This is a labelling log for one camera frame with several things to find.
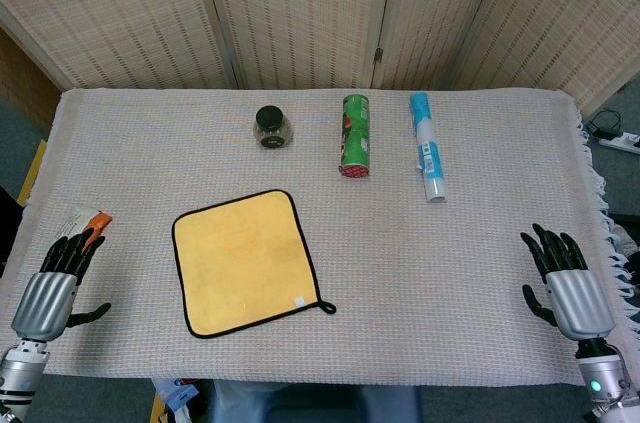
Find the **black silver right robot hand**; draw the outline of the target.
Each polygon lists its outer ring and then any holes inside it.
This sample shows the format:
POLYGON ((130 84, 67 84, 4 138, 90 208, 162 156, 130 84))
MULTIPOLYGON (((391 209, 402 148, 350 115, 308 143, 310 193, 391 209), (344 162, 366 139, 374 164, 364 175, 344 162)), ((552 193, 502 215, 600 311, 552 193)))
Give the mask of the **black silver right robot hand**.
POLYGON ((533 233, 522 232, 545 286, 551 306, 546 308, 525 284, 522 294, 530 311, 575 342, 606 338, 615 328, 612 311, 598 279, 588 268, 577 242, 534 223, 533 233))

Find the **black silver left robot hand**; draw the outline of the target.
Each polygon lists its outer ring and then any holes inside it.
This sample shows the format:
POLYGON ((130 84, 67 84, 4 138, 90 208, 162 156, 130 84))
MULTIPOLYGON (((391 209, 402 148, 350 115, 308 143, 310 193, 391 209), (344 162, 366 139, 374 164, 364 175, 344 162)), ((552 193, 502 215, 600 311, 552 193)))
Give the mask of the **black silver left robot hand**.
POLYGON ((88 229, 59 238, 48 250, 40 270, 29 280, 11 328, 21 339, 51 342, 65 329, 92 323, 111 309, 109 302, 93 311, 73 313, 78 289, 89 269, 103 236, 88 229))

